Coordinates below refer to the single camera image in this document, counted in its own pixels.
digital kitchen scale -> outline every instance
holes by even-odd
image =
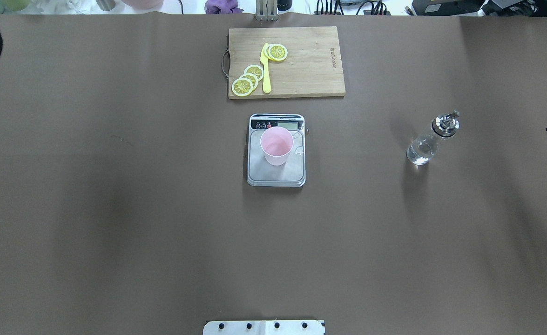
[[[273,166],[265,160],[261,135],[270,127],[284,127],[294,136],[288,161]],[[307,178],[304,118],[298,114],[253,114],[248,122],[246,181],[252,186],[301,187]]]

wooden cutting board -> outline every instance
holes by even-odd
[[[261,81],[248,97],[238,97],[231,84],[251,64],[260,63],[263,44],[283,44],[288,57],[269,61],[271,93]],[[233,28],[229,33],[230,99],[343,97],[346,94],[337,27]]]

pink cup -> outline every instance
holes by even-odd
[[[284,127],[271,127],[261,135],[261,149],[265,159],[271,165],[282,165],[290,156],[294,146],[294,137]]]

purple cloth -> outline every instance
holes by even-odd
[[[205,2],[206,13],[242,13],[244,9],[238,8],[237,0],[207,0]]]

glass bottle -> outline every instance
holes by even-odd
[[[460,113],[454,110],[451,114],[440,114],[431,122],[426,132],[418,136],[405,152],[408,159],[416,165],[428,163],[439,151],[439,146],[455,135],[459,129],[457,118]]]

